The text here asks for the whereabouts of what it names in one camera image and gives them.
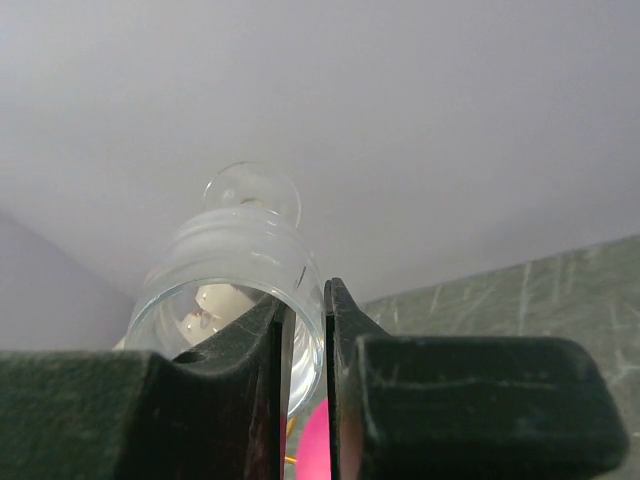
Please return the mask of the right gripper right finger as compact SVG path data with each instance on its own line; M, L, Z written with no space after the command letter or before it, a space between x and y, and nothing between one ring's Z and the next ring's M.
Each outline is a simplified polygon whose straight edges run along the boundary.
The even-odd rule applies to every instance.
M592 479L629 438L593 358L557 337L398 336L324 291L335 479Z

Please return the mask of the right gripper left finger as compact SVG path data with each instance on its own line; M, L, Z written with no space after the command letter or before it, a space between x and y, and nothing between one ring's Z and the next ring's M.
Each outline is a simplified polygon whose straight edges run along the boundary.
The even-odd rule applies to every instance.
M173 360L5 351L5 479L279 479L283 305L270 296Z

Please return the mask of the pink plastic wine glass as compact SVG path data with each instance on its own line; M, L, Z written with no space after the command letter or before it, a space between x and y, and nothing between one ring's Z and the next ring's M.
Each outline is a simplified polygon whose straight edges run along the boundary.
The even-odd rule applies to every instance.
M314 409L302 431L296 450L297 480L330 480L330 432L328 399Z

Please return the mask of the clear plastic wine glass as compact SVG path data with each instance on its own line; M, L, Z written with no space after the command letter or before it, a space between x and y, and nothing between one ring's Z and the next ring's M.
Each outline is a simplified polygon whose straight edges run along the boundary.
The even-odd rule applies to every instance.
M149 271L129 326L160 295L190 283L248 287L282 301L295 315L288 414L296 415L319 384L325 330L322 281L300 216L286 175L255 162L223 169L204 191L202 212L174 232Z

